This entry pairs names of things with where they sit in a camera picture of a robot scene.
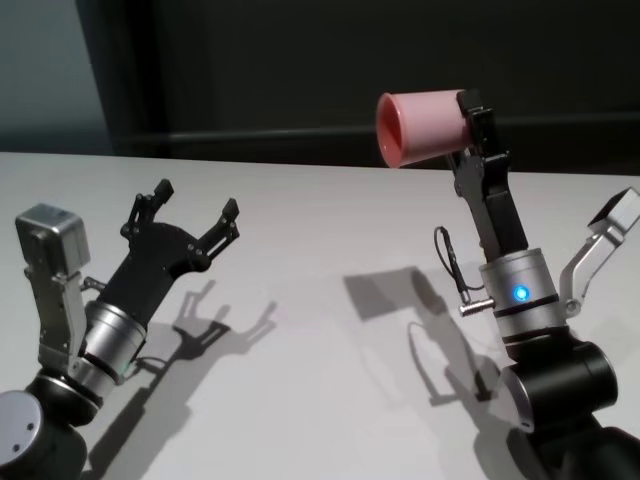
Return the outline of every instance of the metal bracket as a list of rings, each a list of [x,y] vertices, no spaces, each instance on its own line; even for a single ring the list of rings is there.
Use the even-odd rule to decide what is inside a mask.
[[[560,300],[567,318],[580,313],[591,279],[622,245],[639,218],[640,195],[628,188],[612,197],[589,223],[593,235],[560,275]]]
[[[82,219],[39,204],[16,218],[40,317],[38,361],[66,374],[80,351],[87,320],[80,293],[80,269],[89,262]]]

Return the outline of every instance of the black cylindrical joint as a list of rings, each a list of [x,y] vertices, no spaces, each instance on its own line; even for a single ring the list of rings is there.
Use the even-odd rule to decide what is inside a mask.
[[[593,343],[571,354],[539,363],[518,363],[503,373],[527,431],[558,425],[613,405],[618,384],[604,353]]]

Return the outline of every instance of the pink cup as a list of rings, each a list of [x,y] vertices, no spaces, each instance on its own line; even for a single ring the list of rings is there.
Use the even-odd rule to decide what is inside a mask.
[[[376,131],[387,165],[410,163],[463,150],[471,143],[456,93],[385,93],[378,101]]]

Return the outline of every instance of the silver cylindrical joint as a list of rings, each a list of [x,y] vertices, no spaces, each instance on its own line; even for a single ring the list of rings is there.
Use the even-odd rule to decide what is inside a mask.
[[[116,386],[115,378],[82,357],[71,365],[68,376],[100,400],[104,400]]]
[[[86,314],[89,333],[83,356],[97,366],[108,367],[106,373],[119,379],[144,342],[146,331],[122,310],[106,303],[89,302]]]
[[[547,262],[539,248],[500,257],[480,267],[503,338],[566,326]]]

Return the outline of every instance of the table surface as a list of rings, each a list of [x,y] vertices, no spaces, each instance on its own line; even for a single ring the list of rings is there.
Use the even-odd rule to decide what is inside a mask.
[[[475,371],[491,388],[508,363],[495,321],[459,318],[433,249],[443,224],[479,283],[482,252],[450,172],[0,154],[0,391],[38,369],[16,215],[47,202],[82,216],[84,274],[106,281],[127,252],[118,232],[134,195],[161,178],[176,193],[159,221],[198,236],[232,196],[241,237],[176,282],[150,325],[149,359],[81,429],[86,479],[523,478],[505,444],[508,402],[475,395]],[[640,188],[637,177],[510,178],[555,279],[604,202]],[[571,321],[616,367],[620,398],[597,417],[636,436],[639,252],[632,232]]]

